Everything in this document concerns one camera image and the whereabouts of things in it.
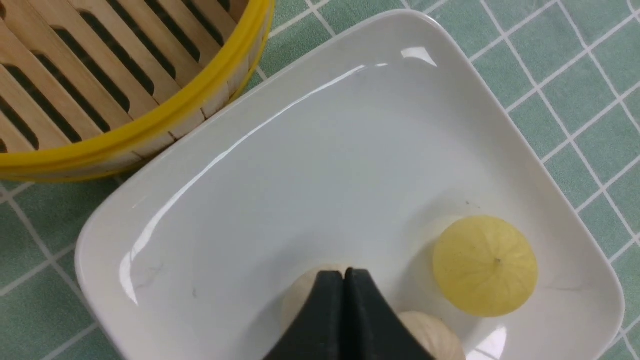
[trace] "bamboo steamer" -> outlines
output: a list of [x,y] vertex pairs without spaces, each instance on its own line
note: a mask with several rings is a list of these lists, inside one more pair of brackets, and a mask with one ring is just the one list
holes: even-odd
[[0,179],[139,166],[235,99],[275,0],[0,0]]

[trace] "plate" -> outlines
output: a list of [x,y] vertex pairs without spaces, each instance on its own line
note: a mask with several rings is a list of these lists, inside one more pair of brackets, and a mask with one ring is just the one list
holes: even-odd
[[[438,292],[429,251],[457,218],[506,219],[538,286],[480,319]],[[128,360],[259,360],[306,269],[369,269],[397,311],[443,318],[468,360],[596,359],[621,286],[452,38],[384,13],[302,57],[116,191],[84,227],[79,282]]]

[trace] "yellow steamer rim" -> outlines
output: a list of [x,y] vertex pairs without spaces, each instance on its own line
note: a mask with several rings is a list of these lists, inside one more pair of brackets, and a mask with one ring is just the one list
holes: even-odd
[[[268,38],[275,0],[249,0],[234,32],[220,52],[187,86],[170,99],[132,122],[95,138],[55,149],[0,154],[0,179],[12,181],[82,181],[110,176],[140,164],[114,170],[99,170],[99,165],[129,152],[166,133],[199,109],[229,80],[238,64],[250,53],[262,35],[258,56],[239,89],[237,98],[249,82]],[[65,172],[80,170],[79,176]]]

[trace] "white dough ball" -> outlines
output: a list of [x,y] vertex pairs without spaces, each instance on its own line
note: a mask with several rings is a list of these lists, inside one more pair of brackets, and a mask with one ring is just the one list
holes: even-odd
[[282,315],[280,319],[280,328],[284,333],[293,320],[296,319],[300,310],[305,305],[311,289],[316,282],[316,276],[320,271],[339,271],[344,277],[344,273],[349,268],[347,265],[341,264],[325,264],[317,266],[299,277],[287,290],[282,300]]
[[438,360],[465,360],[460,339],[440,319],[418,311],[407,311],[398,318],[411,335]]

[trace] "green tile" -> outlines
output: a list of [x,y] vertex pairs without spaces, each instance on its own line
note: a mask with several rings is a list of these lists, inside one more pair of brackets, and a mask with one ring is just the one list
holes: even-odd
[[640,22],[631,21],[593,50],[613,87],[623,93],[640,81]]
[[15,188],[17,188],[18,186],[22,185],[24,183],[18,183],[15,181],[9,181],[9,180],[2,180],[2,185],[4,186],[5,189],[11,191]]
[[262,55],[260,68],[272,76],[304,54],[331,38],[320,20],[313,14],[270,38]]
[[640,165],[635,165],[609,187],[609,195],[634,233],[640,233]]
[[419,12],[425,12],[437,2],[438,0],[407,0],[409,7]]
[[1,289],[46,259],[7,202],[0,204],[0,228]]
[[60,267],[62,267],[62,270],[64,270],[67,275],[69,275],[69,277],[76,283],[76,285],[78,284],[78,279],[76,276],[76,252],[72,251],[69,252],[67,255],[64,255],[62,258],[58,259],[58,265],[60,265]]
[[587,44],[631,15],[627,0],[563,0],[563,4]]
[[509,31],[549,1],[551,0],[518,0],[518,4],[514,4],[513,0],[486,0],[486,4],[502,29]]
[[117,187],[113,179],[35,184],[18,194],[15,201],[55,254],[76,242],[89,216]]
[[627,349],[625,341],[620,339],[604,353],[600,360],[634,360],[634,357]]
[[280,25],[300,15],[309,6],[305,0],[277,0],[276,12],[273,14],[272,29],[277,29]]
[[244,87],[242,94],[244,95],[248,93],[249,91],[251,91],[252,88],[255,88],[261,83],[262,83],[262,78],[260,77],[260,75],[258,75],[257,72],[254,72],[253,75],[251,76],[251,80],[249,80],[249,82]]
[[400,0],[338,0],[321,7],[320,14],[339,34],[373,15],[403,8]]
[[480,56],[474,61],[474,66],[505,108],[532,88],[527,75],[505,42]]
[[578,36],[558,5],[546,9],[510,39],[536,82],[582,51]]
[[96,329],[54,360],[122,360],[107,337]]
[[625,104],[636,122],[640,123],[640,88],[629,94],[625,99]]
[[580,217],[608,258],[631,240],[631,235],[604,195],[584,208]]
[[551,81],[543,92],[571,134],[616,100],[589,56]]
[[640,134],[618,105],[575,139],[603,183],[640,155]]
[[598,185],[571,145],[553,155],[545,166],[574,208],[598,191]]
[[500,36],[479,1],[449,0],[430,16],[449,32],[467,56]]
[[640,247],[634,244],[611,265],[616,270],[625,294],[625,318],[622,327],[626,328],[640,316]]
[[560,125],[538,94],[528,98],[509,116],[539,158],[544,158],[566,140]]
[[[627,333],[627,339],[629,339],[629,343],[636,353],[640,353],[640,325],[635,325],[631,330],[629,330]],[[626,359],[626,357],[622,357],[623,351],[620,350],[620,354],[621,359]]]
[[0,298],[3,359],[41,359],[93,323],[76,294],[48,267]]

